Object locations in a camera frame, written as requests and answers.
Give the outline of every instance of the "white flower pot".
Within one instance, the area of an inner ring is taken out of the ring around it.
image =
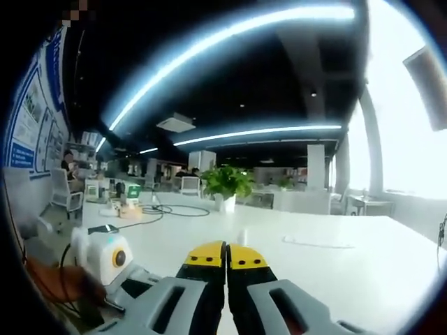
[[[217,211],[220,211],[221,213],[225,213],[225,214],[235,212],[236,195],[224,200],[224,197],[222,196],[222,194],[215,194],[214,199],[215,199],[215,205],[216,205]]]

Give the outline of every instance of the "led light strip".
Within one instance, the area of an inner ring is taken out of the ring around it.
[[[193,140],[187,140],[182,142],[174,143],[176,147],[185,144],[204,142],[210,140],[218,140],[219,138],[235,137],[235,136],[246,136],[246,135],[256,135],[256,134],[266,134],[266,133],[278,133],[282,131],[330,131],[341,129],[342,126],[298,126],[298,127],[283,127],[283,128],[270,128],[270,129],[257,129],[255,131],[239,131],[237,133],[220,134],[214,136],[207,136],[201,138],[195,138]],[[146,154],[148,152],[153,152],[158,150],[157,148],[152,148],[148,150],[140,151],[140,154]]]
[[[220,43],[221,41],[241,34],[245,31],[255,29],[266,24],[273,24],[288,20],[311,19],[311,20],[352,20],[355,17],[354,10],[349,6],[301,6],[288,10],[261,15],[241,23],[234,24],[228,28],[221,30],[214,35],[204,38],[199,43],[190,47],[186,52],[179,55],[178,58],[171,61],[163,67],[154,77],[152,77],[146,85],[127,103],[124,109],[119,113],[118,117],[113,121],[109,130],[113,131],[124,116],[132,109],[132,107],[156,84],[164,77],[171,74],[176,68],[186,63],[191,58],[205,51],[209,47]],[[96,152],[103,146],[105,138],[99,142]]]

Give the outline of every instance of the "black ceiling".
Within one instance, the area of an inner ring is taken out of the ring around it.
[[[320,121],[326,123],[346,124],[363,85],[367,11],[365,1],[354,2],[354,22],[336,28],[312,26],[325,75],[319,93],[324,104]],[[143,79],[184,50],[190,32],[195,31],[193,37],[202,36],[207,29],[198,28],[203,24],[213,29],[219,26],[216,22],[246,17],[253,7],[265,13],[273,5],[261,6],[249,0],[209,1],[196,6],[188,1],[175,6],[169,1],[157,5],[134,0],[116,4],[102,1],[94,22],[82,29],[70,28],[67,35],[64,89],[75,134],[106,129],[130,100],[131,92],[142,86]],[[170,112],[194,118],[197,129],[206,130],[208,135],[215,135],[215,128],[240,123],[264,123],[268,128],[273,120],[282,120],[285,125],[308,121],[313,111],[309,110],[306,94],[313,84],[309,76],[301,74],[298,61],[285,48],[278,34],[280,28],[234,36],[196,57],[182,67],[180,74],[166,77],[145,96],[116,129],[115,141],[109,142],[134,151],[169,145],[170,134],[155,125]],[[297,27],[289,35],[299,36],[302,31]],[[328,146],[327,151],[332,150],[328,154],[333,154],[334,148]],[[235,147],[231,150],[236,157]],[[297,156],[297,150],[286,145],[278,152],[287,156],[289,151],[291,157]],[[254,150],[251,156],[261,151]]]

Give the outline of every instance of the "potted plant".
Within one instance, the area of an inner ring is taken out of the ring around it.
[[[251,194],[250,176],[235,167],[215,167],[201,178],[206,182],[205,194],[214,196],[217,210],[223,213],[235,211],[236,195],[245,198]]]
[[[278,186],[281,188],[281,191],[287,190],[287,188],[292,186],[292,181],[290,177],[284,177],[279,180]]]

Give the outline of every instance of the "air conditioning unit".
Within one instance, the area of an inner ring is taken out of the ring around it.
[[[183,133],[194,129],[193,120],[178,113],[172,113],[166,120],[156,125],[166,131]]]

